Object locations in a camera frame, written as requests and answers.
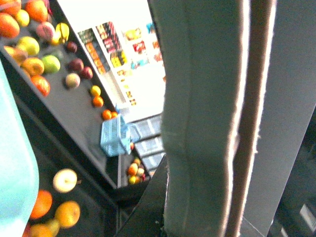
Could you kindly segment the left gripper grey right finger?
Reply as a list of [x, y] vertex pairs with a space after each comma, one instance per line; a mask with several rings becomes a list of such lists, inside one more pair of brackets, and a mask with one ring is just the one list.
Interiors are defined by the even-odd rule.
[[277, 3], [151, 0], [166, 74], [170, 237], [238, 237], [257, 152]]

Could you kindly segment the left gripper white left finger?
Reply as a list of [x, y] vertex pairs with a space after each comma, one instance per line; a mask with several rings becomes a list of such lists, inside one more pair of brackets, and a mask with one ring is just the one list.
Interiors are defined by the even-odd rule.
[[5, 70], [0, 69], [0, 235], [22, 236], [39, 190], [34, 152]]

